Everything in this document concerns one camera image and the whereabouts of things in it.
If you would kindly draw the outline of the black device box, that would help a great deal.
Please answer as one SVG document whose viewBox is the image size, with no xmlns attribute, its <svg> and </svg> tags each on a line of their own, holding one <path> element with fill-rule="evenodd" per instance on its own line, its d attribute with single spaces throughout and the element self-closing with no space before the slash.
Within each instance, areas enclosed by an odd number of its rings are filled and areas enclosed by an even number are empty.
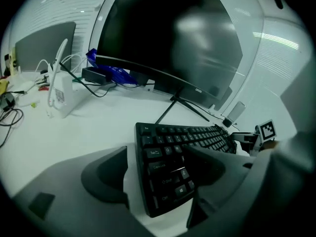
<svg viewBox="0 0 316 237">
<path fill-rule="evenodd" d="M 81 77 L 94 84 L 107 85 L 112 82 L 112 73 L 95 67 L 83 68 Z"/>
</svg>

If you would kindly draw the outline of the black curved monitor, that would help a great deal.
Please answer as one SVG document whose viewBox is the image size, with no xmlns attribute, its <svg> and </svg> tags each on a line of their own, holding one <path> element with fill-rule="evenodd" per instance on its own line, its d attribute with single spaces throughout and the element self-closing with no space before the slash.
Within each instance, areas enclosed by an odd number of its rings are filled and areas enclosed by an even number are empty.
<svg viewBox="0 0 316 237">
<path fill-rule="evenodd" d="M 129 70 L 138 84 L 209 108 L 236 74 L 242 50 L 220 0 L 115 0 L 96 63 Z"/>
</svg>

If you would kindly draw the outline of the black keyboard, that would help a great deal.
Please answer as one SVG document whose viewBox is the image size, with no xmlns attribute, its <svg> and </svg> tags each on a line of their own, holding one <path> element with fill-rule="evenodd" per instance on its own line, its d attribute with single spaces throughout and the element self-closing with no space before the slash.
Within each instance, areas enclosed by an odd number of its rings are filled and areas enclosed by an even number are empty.
<svg viewBox="0 0 316 237">
<path fill-rule="evenodd" d="M 193 197 L 196 184 L 184 156 L 186 146 L 235 154 L 228 132 L 214 126 L 136 123 L 135 154 L 146 214 L 158 217 Z"/>
</svg>

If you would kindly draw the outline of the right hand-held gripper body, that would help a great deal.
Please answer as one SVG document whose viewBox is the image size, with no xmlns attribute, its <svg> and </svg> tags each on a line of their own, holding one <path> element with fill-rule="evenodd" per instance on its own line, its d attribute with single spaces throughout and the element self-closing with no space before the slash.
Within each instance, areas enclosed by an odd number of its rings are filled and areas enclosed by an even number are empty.
<svg viewBox="0 0 316 237">
<path fill-rule="evenodd" d="M 257 155 L 260 151 L 274 147 L 275 138 L 277 136 L 273 120 L 266 121 L 255 126 L 256 142 L 242 143 L 241 148 L 250 155 Z"/>
</svg>

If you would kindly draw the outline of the small yellow gadget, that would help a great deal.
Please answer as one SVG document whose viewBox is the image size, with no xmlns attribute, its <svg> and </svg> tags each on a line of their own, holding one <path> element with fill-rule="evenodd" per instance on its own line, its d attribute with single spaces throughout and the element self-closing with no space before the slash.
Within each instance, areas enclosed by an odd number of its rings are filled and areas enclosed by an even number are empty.
<svg viewBox="0 0 316 237">
<path fill-rule="evenodd" d="M 0 96 L 5 94 L 9 85 L 9 81 L 0 79 Z"/>
</svg>

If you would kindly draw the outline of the clear bottle with black cap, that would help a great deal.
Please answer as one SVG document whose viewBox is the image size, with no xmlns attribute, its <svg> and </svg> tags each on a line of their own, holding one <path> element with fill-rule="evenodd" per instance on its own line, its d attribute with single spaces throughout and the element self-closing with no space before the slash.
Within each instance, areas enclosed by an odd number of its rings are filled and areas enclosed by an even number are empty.
<svg viewBox="0 0 316 237">
<path fill-rule="evenodd" d="M 234 122 L 239 118 L 239 116 L 243 113 L 246 106 L 241 102 L 238 101 L 231 112 L 228 114 L 227 117 L 223 120 L 223 125 L 225 127 L 230 127 L 234 124 Z"/>
</svg>

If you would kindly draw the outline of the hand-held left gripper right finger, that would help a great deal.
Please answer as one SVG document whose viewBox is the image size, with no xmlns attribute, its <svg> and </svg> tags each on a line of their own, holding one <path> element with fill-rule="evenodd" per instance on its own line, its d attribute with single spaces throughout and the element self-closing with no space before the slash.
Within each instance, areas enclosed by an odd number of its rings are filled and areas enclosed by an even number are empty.
<svg viewBox="0 0 316 237">
<path fill-rule="evenodd" d="M 255 157 L 185 147 L 194 199 L 185 237 L 316 237 L 316 132 Z"/>
</svg>

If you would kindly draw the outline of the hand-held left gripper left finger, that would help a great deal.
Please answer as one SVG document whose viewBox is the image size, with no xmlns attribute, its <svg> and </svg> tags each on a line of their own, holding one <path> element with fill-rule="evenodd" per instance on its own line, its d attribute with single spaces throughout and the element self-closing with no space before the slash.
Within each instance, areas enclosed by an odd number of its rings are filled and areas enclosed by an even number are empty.
<svg viewBox="0 0 316 237">
<path fill-rule="evenodd" d="M 48 237 L 155 237 L 129 210 L 127 147 L 58 162 L 13 201 Z"/>
</svg>

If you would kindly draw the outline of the blue plastic packet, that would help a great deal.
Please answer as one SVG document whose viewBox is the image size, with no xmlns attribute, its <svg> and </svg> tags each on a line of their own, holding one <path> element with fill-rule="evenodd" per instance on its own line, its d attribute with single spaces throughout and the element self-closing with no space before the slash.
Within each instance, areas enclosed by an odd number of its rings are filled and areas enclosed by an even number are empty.
<svg viewBox="0 0 316 237">
<path fill-rule="evenodd" d="M 107 65 L 97 65 L 96 64 L 96 54 L 97 50 L 95 48 L 89 50 L 85 55 L 89 63 L 96 69 L 97 72 L 106 74 L 116 83 L 121 84 L 134 84 L 137 85 L 138 82 L 133 78 L 126 70 L 118 67 L 107 66 Z"/>
</svg>

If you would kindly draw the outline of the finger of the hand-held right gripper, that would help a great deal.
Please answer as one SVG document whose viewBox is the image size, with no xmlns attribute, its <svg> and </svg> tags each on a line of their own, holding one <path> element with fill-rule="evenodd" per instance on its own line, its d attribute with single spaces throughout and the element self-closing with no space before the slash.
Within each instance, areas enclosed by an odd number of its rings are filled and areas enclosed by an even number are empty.
<svg viewBox="0 0 316 237">
<path fill-rule="evenodd" d="M 242 143 L 255 143 L 256 142 L 256 134 L 254 133 L 242 133 L 242 132 L 234 132 L 230 135 L 230 138 L 235 141 L 239 141 Z"/>
</svg>

